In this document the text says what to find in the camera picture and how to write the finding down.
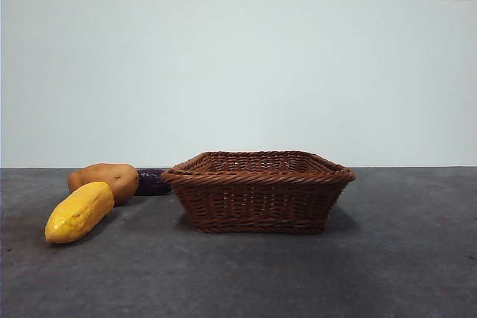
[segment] concrete floor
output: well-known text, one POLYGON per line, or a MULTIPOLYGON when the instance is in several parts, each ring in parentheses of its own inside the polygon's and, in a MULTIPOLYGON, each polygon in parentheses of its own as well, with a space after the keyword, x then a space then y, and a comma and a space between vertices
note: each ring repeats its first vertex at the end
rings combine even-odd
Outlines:
POLYGON ((1 171, 1 316, 477 317, 477 168, 356 169, 322 235, 200 234, 173 194, 43 240, 71 170, 1 171))

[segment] purple eggplant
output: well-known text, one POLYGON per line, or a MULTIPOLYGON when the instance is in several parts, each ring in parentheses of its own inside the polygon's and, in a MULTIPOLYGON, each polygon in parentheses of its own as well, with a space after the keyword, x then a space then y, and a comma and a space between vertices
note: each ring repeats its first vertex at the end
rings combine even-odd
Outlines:
POLYGON ((171 186, 161 179, 162 169, 138 169, 139 184, 134 195, 161 195, 171 191, 171 186))

